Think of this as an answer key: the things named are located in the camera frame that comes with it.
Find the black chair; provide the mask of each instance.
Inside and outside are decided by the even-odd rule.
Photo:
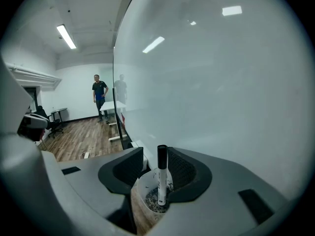
[[[37,114],[39,116],[43,116],[45,118],[47,118],[49,120],[49,116],[46,115],[45,110],[43,109],[42,106],[38,106],[37,107],[37,111],[34,112],[34,114]],[[58,128],[58,126],[60,125],[60,119],[56,119],[53,121],[49,121],[48,125],[46,127],[47,130],[51,129],[51,133],[48,135],[48,137],[50,137],[50,135],[53,136],[53,138],[55,138],[55,133],[56,132],[62,132],[63,133],[63,128]]]

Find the wooden floor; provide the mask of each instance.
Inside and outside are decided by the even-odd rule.
[[[108,138],[119,136],[116,125],[109,126],[105,121],[97,121],[98,118],[93,118],[67,123],[63,134],[58,132],[55,138],[50,136],[44,140],[47,150],[55,155],[58,162],[82,159],[84,152],[95,157],[122,151],[119,139],[108,141]],[[110,117],[109,122],[115,122],[115,118]]]
[[[97,122],[98,118],[70,122],[63,128],[63,134],[57,133],[44,140],[47,150],[55,155],[58,162],[83,159],[83,153],[89,152],[90,157],[116,153],[123,150],[120,140],[108,141],[108,138],[119,136],[117,126],[109,126],[105,121]],[[136,185],[131,190],[132,212],[137,226],[137,234],[145,235],[161,218],[150,212],[140,199]]]

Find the black t-shirt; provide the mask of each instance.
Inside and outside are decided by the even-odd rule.
[[[101,100],[104,99],[104,97],[102,97],[102,94],[104,94],[104,88],[106,88],[107,85],[105,84],[104,81],[99,81],[98,83],[94,83],[92,86],[92,90],[95,91],[95,99],[96,100]]]

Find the baseboard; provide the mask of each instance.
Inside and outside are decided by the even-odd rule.
[[[90,117],[84,117],[84,118],[79,118],[79,119],[66,120],[66,121],[64,121],[64,123],[80,121],[80,120],[87,120],[87,119],[93,119],[93,118],[98,118],[98,116],[90,116]]]

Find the ceiling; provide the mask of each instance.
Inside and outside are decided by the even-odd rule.
[[[122,0],[25,0],[15,22],[17,30],[28,28],[58,55],[83,52],[99,46],[113,50],[116,18]],[[69,49],[57,26],[65,24],[76,50]]]

